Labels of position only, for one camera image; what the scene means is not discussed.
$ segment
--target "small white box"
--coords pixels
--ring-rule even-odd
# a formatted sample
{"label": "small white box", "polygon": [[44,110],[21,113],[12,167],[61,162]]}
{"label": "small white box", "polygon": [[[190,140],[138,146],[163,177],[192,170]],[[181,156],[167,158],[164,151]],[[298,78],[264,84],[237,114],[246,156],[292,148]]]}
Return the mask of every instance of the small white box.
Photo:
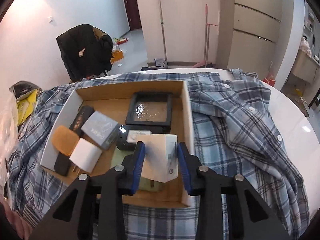
{"label": "small white box", "polygon": [[139,135],[146,147],[141,176],[159,182],[178,177],[177,136],[175,134]]}
{"label": "small white box", "polygon": [[69,160],[81,170],[91,173],[95,167],[102,150],[94,144],[80,138]]}

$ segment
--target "shelf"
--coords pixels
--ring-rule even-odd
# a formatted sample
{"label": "shelf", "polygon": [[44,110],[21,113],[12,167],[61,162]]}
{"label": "shelf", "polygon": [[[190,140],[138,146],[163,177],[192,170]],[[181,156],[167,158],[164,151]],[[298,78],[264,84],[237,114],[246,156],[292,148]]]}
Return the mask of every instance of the shelf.
{"label": "shelf", "polygon": [[313,21],[315,21],[315,17],[314,17],[314,15],[311,15],[311,13],[309,13],[309,18],[311,18]]}
{"label": "shelf", "polygon": [[304,26],[304,29],[305,29],[305,30],[308,30],[308,31],[310,31],[312,34],[314,34],[307,26]]}

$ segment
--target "round white table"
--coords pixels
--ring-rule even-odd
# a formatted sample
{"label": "round white table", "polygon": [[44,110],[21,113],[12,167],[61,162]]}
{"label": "round white table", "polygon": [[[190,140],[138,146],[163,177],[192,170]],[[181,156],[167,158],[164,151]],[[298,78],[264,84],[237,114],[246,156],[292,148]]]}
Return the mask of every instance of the round white table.
{"label": "round white table", "polygon": [[[223,69],[175,68],[139,71],[137,73],[219,73],[222,80],[233,80],[233,76]],[[102,77],[112,79],[120,74]],[[306,187],[310,214],[313,216],[320,207],[320,144],[307,118],[284,94],[268,84],[271,90],[269,111],[280,131],[288,157],[302,174]]]}

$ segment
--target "blue gripper pad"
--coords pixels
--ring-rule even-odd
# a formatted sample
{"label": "blue gripper pad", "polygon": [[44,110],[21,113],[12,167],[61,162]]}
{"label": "blue gripper pad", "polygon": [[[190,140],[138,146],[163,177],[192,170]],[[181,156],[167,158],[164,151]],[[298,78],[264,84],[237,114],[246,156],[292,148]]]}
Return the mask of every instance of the blue gripper pad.
{"label": "blue gripper pad", "polygon": [[145,154],[146,154],[146,147],[144,143],[138,142],[133,153],[135,165],[134,165],[133,174],[132,174],[132,185],[131,185],[132,195],[134,195],[139,188],[139,182],[140,182]]}
{"label": "blue gripper pad", "polygon": [[184,151],[186,150],[188,151],[185,143],[178,144],[178,161],[179,161],[179,166],[182,173],[183,184],[184,184],[185,190],[190,195],[192,187],[191,187],[191,177],[190,177],[190,173],[188,170],[186,157],[185,157],[186,153],[184,153]]}

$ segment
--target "cardboard box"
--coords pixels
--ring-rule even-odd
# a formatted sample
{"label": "cardboard box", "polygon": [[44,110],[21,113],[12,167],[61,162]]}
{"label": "cardboard box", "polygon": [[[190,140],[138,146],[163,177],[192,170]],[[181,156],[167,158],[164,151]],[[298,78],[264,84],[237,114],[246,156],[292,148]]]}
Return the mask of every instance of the cardboard box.
{"label": "cardboard box", "polygon": [[[109,116],[120,124],[124,124],[131,97],[134,93],[140,91],[172,93],[172,123],[170,133],[176,134],[178,143],[185,142],[190,154],[194,154],[193,120],[187,83],[185,81],[127,82],[74,90],[52,127],[40,164],[49,173],[69,185],[77,178],[77,172],[72,172],[72,167],[66,177],[54,172],[54,164],[58,156],[58,151],[51,143],[54,131],[60,125],[69,127],[82,105],[92,106],[96,111]],[[85,135],[83,138],[95,144],[88,136]],[[91,177],[104,174],[109,170],[115,147],[116,141],[111,144],[108,150],[102,152],[95,168],[90,174]],[[180,170],[178,172],[178,178],[165,183],[162,191],[148,192],[138,190],[134,196],[123,196],[123,203],[159,208],[190,206],[191,199],[184,190]]]}
{"label": "cardboard box", "polygon": [[113,58],[110,60],[112,64],[124,58],[122,50],[116,50],[112,55]]}

